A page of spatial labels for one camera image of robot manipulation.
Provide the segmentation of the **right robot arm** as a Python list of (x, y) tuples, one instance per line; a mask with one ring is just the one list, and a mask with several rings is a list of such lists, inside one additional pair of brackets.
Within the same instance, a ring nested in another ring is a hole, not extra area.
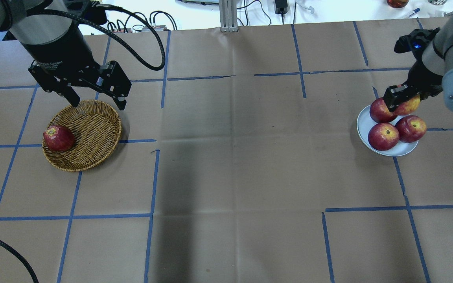
[(411, 52), (416, 61), (403, 84), (385, 90), (388, 110), (396, 111), (415, 96), (424, 100), (443, 93), (446, 107), (453, 112), (453, 14), (442, 28), (415, 29), (401, 36), (394, 52)]

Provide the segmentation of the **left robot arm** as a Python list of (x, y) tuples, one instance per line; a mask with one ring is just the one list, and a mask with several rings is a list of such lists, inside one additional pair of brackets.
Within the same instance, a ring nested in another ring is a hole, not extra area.
[(46, 92), (56, 92), (73, 107), (75, 87), (87, 87), (113, 99), (124, 110), (131, 81), (116, 61), (95, 61), (79, 29), (88, 0), (0, 0), (0, 32), (9, 31), (33, 59), (29, 72)]

